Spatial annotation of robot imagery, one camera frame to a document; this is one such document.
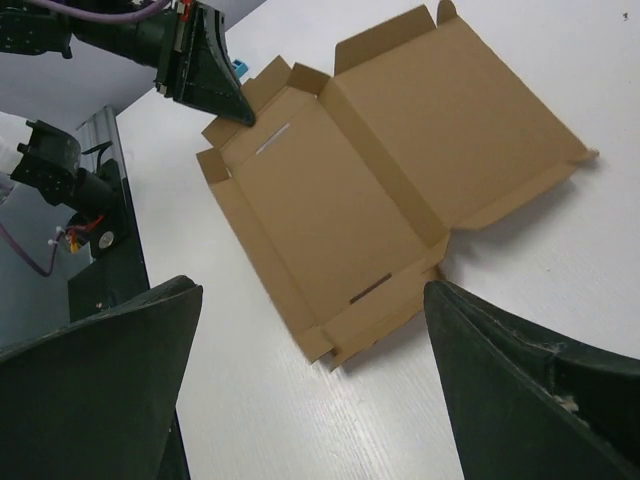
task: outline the brown cardboard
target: brown cardboard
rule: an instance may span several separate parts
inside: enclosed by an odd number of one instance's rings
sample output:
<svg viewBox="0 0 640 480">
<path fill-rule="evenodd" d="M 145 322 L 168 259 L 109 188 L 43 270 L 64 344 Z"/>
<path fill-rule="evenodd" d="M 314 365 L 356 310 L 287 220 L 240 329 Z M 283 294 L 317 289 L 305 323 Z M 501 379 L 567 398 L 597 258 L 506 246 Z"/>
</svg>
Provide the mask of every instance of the brown cardboard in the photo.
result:
<svg viewBox="0 0 640 480">
<path fill-rule="evenodd" d="M 594 156 L 444 0 L 274 60 L 218 118 L 202 171 L 310 361 L 339 365 L 421 310 L 453 228 L 491 224 Z"/>
</svg>

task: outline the blue clip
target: blue clip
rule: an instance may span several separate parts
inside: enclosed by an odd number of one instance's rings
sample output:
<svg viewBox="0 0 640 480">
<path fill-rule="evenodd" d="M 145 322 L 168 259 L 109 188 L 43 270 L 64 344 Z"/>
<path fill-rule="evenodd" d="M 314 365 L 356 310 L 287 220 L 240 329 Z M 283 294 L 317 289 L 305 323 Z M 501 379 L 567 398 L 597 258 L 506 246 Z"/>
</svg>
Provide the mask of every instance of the blue clip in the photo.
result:
<svg viewBox="0 0 640 480">
<path fill-rule="evenodd" d="M 247 64 L 241 60 L 234 60 L 231 63 L 233 65 L 233 70 L 236 72 L 238 78 L 242 78 L 242 75 L 249 71 L 249 67 L 247 67 Z"/>
</svg>

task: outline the cardboard box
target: cardboard box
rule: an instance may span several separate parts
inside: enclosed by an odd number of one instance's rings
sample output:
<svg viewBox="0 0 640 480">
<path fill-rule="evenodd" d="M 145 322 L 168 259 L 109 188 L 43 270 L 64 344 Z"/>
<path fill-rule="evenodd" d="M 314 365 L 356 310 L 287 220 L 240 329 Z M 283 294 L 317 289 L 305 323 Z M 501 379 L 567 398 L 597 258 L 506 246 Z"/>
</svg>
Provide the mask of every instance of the cardboard box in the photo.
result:
<svg viewBox="0 0 640 480">
<path fill-rule="evenodd" d="M 442 1 L 336 46 L 335 76 L 277 58 L 198 158 L 310 361 L 335 365 L 422 308 L 454 228 L 489 225 L 594 156 Z"/>
</svg>

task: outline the purple cable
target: purple cable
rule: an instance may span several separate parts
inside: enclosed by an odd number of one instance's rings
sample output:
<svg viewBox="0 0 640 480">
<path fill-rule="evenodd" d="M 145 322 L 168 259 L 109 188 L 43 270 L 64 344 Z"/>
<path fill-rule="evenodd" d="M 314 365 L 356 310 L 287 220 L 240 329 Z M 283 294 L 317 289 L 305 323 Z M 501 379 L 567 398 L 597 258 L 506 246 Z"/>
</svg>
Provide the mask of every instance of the purple cable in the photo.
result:
<svg viewBox="0 0 640 480">
<path fill-rule="evenodd" d="M 160 13 L 164 7 L 171 3 L 171 0 L 156 0 L 151 5 L 148 5 L 140 10 L 129 13 L 95 13 L 88 12 L 87 10 L 81 10 L 79 8 L 69 7 L 67 5 L 61 5 L 53 0 L 26 0 L 32 5 L 46 8 L 52 12 L 67 15 L 68 17 L 74 17 L 79 20 L 86 20 L 87 22 L 106 23 L 110 25 L 120 25 L 123 23 L 136 23 L 141 22 L 153 15 Z"/>
<path fill-rule="evenodd" d="M 0 236 L 2 236 L 2 238 L 4 238 L 7 241 L 11 249 L 14 252 L 16 252 L 20 256 L 20 258 L 22 258 L 27 263 L 27 265 L 29 265 L 31 268 L 33 268 L 33 270 L 36 271 L 36 273 L 38 273 L 39 275 L 42 275 L 43 277 L 48 277 L 51 275 L 51 272 L 53 272 L 53 264 L 56 260 L 56 252 L 58 251 L 58 242 L 62 238 L 62 235 L 63 235 L 63 232 L 59 232 L 58 235 L 56 235 L 56 239 L 55 239 L 56 243 L 53 244 L 53 251 L 51 252 L 51 261 L 49 262 L 49 270 L 45 271 L 40 265 L 38 265 L 35 262 L 33 258 L 29 256 L 27 252 L 24 251 L 24 249 L 20 246 L 20 244 L 13 239 L 13 237 L 7 231 L 7 229 L 4 228 L 4 225 L 2 224 L 2 222 L 0 222 Z"/>
</svg>

